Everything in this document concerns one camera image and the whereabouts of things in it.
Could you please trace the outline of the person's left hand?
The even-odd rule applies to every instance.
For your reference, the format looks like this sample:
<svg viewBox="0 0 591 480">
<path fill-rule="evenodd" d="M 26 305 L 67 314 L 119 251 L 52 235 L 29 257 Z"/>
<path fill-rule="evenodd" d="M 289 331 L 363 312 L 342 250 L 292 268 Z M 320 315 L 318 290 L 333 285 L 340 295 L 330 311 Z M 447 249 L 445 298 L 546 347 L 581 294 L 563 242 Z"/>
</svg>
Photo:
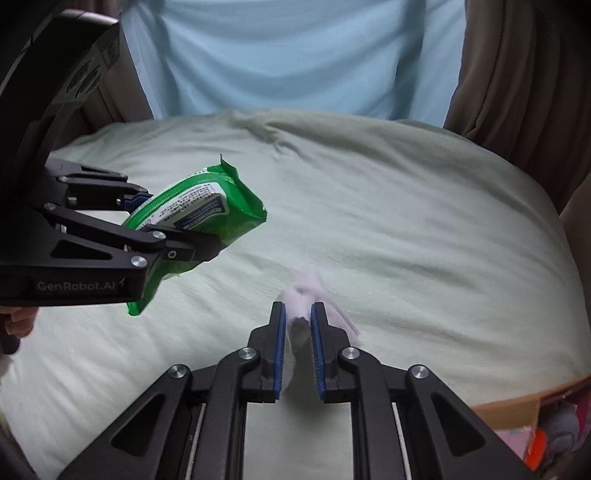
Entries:
<svg viewBox="0 0 591 480">
<path fill-rule="evenodd" d="M 7 334 L 22 339 L 32 332 L 38 312 L 38 307 L 1 306 L 1 323 Z"/>
</svg>

